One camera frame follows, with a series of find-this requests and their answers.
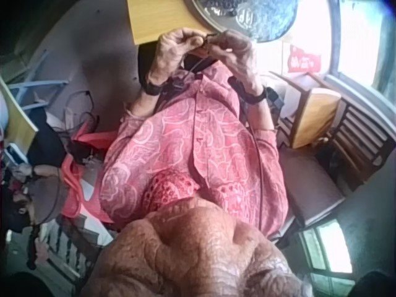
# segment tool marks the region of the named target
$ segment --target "red sign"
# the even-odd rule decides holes
[[[307,54],[301,48],[290,45],[290,56],[287,60],[289,73],[291,72],[319,72],[321,70],[321,56]]]

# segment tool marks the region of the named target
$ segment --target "wooden table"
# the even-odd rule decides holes
[[[155,41],[161,34],[181,27],[210,32],[192,15],[183,0],[127,1],[135,45]]]

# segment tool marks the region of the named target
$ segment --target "chair backrest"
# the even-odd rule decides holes
[[[344,159],[361,182],[379,170],[396,147],[395,139],[368,112],[350,101],[338,126],[330,135]]]
[[[340,100],[341,94],[327,88],[313,88],[307,96],[301,97],[290,131],[290,147],[303,147],[325,135]]]

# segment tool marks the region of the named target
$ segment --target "window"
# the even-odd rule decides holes
[[[395,19],[382,1],[340,1],[339,79],[395,106]]]
[[[347,296],[355,282],[352,265],[341,227],[336,220],[302,232],[311,280],[318,292],[326,296]]]

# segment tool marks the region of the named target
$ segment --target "pink patterned blouse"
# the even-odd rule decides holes
[[[105,160],[101,206],[119,225],[183,198],[200,195],[256,227],[259,161],[252,135],[239,121],[239,101],[220,62],[189,74],[188,88],[157,113],[127,113]],[[277,231],[288,210],[275,132],[255,130],[262,159],[262,228]]]

